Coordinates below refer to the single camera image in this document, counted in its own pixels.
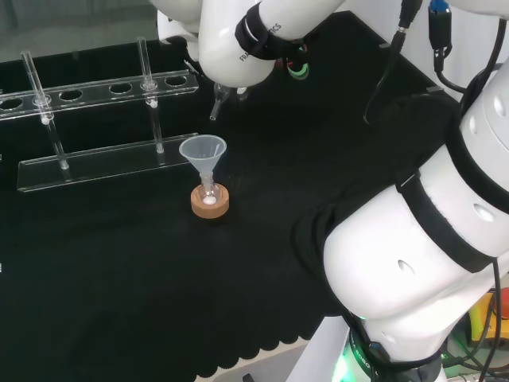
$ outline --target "cable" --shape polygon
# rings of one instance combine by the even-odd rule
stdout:
[[[488,82],[490,75],[495,70],[499,58],[500,50],[502,49],[503,39],[505,38],[507,28],[507,21],[500,19],[499,28],[496,34],[495,44],[493,46],[492,54],[488,60],[485,70],[480,72],[467,86],[467,90],[463,95],[460,102],[460,116],[464,116],[467,110],[472,106],[479,94],[482,92],[484,86]]]
[[[417,16],[421,6],[422,0],[402,0],[401,13],[399,14],[398,31],[394,34],[392,37],[392,42],[390,43],[389,60],[385,69],[383,70],[382,78],[376,84],[375,90],[367,101],[366,109],[364,110],[363,119],[367,125],[369,125],[369,111],[371,109],[371,105],[382,90],[382,87],[385,84],[385,81],[387,81],[387,77],[390,75],[390,72],[392,72],[392,69],[394,69],[396,66],[399,55],[403,49],[403,45],[405,44],[406,30],[409,29],[410,24],[414,22],[415,16]]]
[[[457,366],[459,364],[462,364],[464,363],[465,361],[469,361],[469,360],[472,360],[474,361],[474,363],[482,368],[483,365],[474,357],[477,352],[479,352],[484,340],[486,339],[486,336],[488,335],[488,330],[489,330],[489,327],[490,327],[490,320],[492,318],[492,313],[493,313],[493,297],[492,299],[490,300],[490,303],[489,303],[489,306],[488,306],[488,312],[486,314],[486,319],[484,320],[484,328],[483,328],[483,332],[480,336],[480,339],[479,341],[477,342],[477,345],[476,347],[471,351],[469,352],[468,349],[466,348],[466,346],[463,345],[463,343],[460,341],[459,338],[457,338],[454,334],[453,336],[455,337],[455,339],[458,341],[458,343],[460,344],[460,346],[463,348],[466,356],[464,357],[454,357],[451,362],[444,362],[444,368],[451,368],[453,366]]]
[[[383,85],[385,84],[385,81],[390,75],[390,72],[392,72],[392,69],[396,66],[396,63],[399,59],[399,54],[401,53],[403,49],[403,45],[405,44],[405,38],[406,38],[406,31],[404,29],[399,29],[398,32],[394,34],[392,37],[392,42],[390,43],[390,56],[389,60],[387,62],[387,65],[383,71],[382,78],[380,81],[376,84],[375,90],[373,93],[371,93],[371,97],[367,101],[366,109],[364,110],[363,119],[364,122],[369,125],[369,111],[371,109],[371,105],[373,104],[373,101],[375,101],[376,97],[382,90]]]
[[[495,339],[493,340],[492,350],[490,350],[488,358],[484,363],[483,370],[480,372],[479,382],[483,382],[484,378],[486,377],[486,374],[488,373],[490,363],[493,360],[493,356],[495,356],[495,351],[499,347],[500,334],[502,332],[502,287],[500,286],[500,270],[499,261],[497,258],[493,259],[493,275],[495,276],[496,311],[499,312],[499,314],[496,315]]]
[[[442,84],[444,84],[447,88],[454,90],[455,92],[465,93],[467,91],[466,88],[462,88],[460,85],[456,85],[455,83],[447,80],[444,77],[443,72],[437,72],[437,77],[440,80],[440,82],[442,82]]]

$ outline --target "white wall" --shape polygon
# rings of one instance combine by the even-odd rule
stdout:
[[[433,51],[428,38],[428,5],[422,9],[408,31],[403,55],[431,80],[439,84],[433,70]],[[339,10],[351,10],[386,41],[390,41],[398,27],[401,0],[347,0]],[[498,27],[498,18],[453,10],[453,51],[445,61],[444,75],[452,82],[466,87],[482,70],[492,52]],[[500,54],[499,62],[509,57],[509,37]],[[449,91],[460,98],[460,94]]]

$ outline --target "black strap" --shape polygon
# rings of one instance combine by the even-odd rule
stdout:
[[[441,215],[425,192],[418,171],[409,177],[402,174],[399,180],[396,189],[405,198],[415,220],[426,235],[456,264],[471,273],[476,273],[492,263],[491,256],[477,251],[464,241]]]
[[[447,131],[445,144],[456,170],[468,187],[496,209],[509,214],[509,192],[495,183],[474,161],[456,119]]]
[[[285,57],[297,63],[307,62],[306,52],[301,50],[300,42],[283,40],[267,30],[260,18],[259,7],[260,3],[251,7],[235,29],[235,37],[240,47],[260,60]]]

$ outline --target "rack hole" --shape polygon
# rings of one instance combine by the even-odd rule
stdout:
[[[76,101],[82,95],[83,95],[83,92],[81,90],[74,89],[74,90],[67,90],[66,92],[61,92],[59,97],[63,101],[71,102],[71,101]]]
[[[130,92],[130,90],[133,88],[133,85],[129,84],[128,82],[124,82],[123,84],[115,84],[110,86],[110,92],[114,94],[124,94],[127,92]]]
[[[6,99],[2,103],[0,103],[0,109],[6,110],[6,111],[14,110],[14,109],[20,107],[22,103],[23,103],[23,100],[21,98]]]
[[[188,82],[187,78],[183,76],[177,76],[177,77],[168,77],[165,80],[166,84],[169,86],[182,86],[186,82]]]

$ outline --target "red component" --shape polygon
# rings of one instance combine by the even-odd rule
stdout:
[[[502,289],[502,318],[509,319],[509,288]]]

